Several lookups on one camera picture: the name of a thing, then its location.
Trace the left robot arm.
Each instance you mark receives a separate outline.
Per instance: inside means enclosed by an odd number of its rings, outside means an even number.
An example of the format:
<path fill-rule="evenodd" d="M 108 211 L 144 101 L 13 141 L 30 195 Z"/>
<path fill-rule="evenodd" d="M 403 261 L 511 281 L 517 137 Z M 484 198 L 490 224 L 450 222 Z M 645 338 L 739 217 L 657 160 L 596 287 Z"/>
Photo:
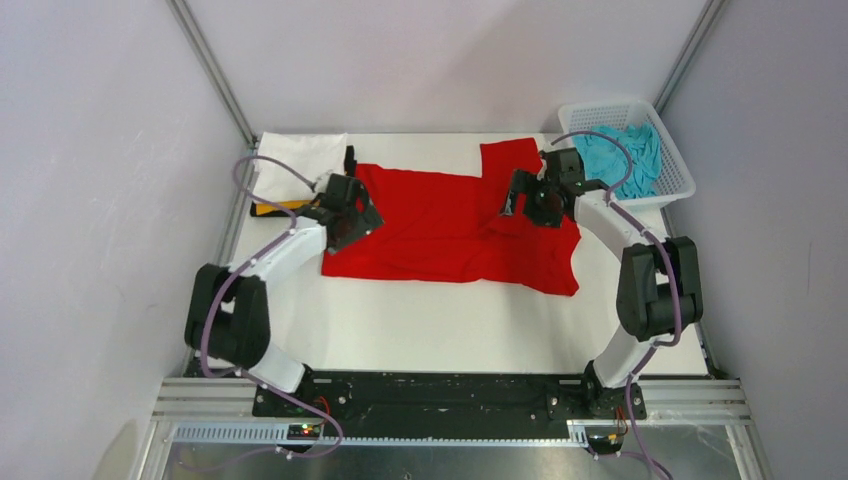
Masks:
<path fill-rule="evenodd" d="M 365 184 L 332 174 L 315 200 L 294 211 L 285 228 L 242 264 L 205 264 L 196 273 L 184 330 L 202 359 L 231 364 L 260 385 L 277 389 L 292 416 L 314 406 L 308 367 L 271 338 L 269 291 L 309 260 L 336 254 L 372 234 L 384 221 Z"/>

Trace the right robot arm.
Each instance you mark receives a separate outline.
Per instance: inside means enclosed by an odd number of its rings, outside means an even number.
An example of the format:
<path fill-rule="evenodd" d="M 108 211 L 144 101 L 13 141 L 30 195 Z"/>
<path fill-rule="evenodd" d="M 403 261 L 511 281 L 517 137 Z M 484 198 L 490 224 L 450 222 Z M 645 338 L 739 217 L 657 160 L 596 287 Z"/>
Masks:
<path fill-rule="evenodd" d="M 554 228 L 570 220 L 593 233 L 619 262 L 615 298 L 619 326 L 584 373 L 584 410 L 598 418 L 621 403 L 619 389 L 635 384 L 657 350 L 679 344 L 703 316 L 697 247 L 663 236 L 616 198 L 612 187 L 585 176 L 574 148 L 543 151 L 538 173 L 513 171 L 501 215 L 522 213 Z"/>

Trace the red t shirt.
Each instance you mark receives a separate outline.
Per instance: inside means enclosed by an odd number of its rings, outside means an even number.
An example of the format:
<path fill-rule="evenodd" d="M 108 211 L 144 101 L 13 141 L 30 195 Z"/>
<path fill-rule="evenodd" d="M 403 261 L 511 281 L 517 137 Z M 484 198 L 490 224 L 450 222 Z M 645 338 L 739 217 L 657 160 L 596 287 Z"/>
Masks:
<path fill-rule="evenodd" d="M 324 256 L 327 277 L 367 280 L 523 285 L 573 296 L 579 289 L 572 258 L 581 239 L 566 221 L 537 227 L 521 214 L 499 211 L 516 170 L 537 173 L 537 142 L 520 138 L 482 144 L 478 177 L 389 169 L 361 163 L 365 185 L 383 226 L 336 254 Z"/>

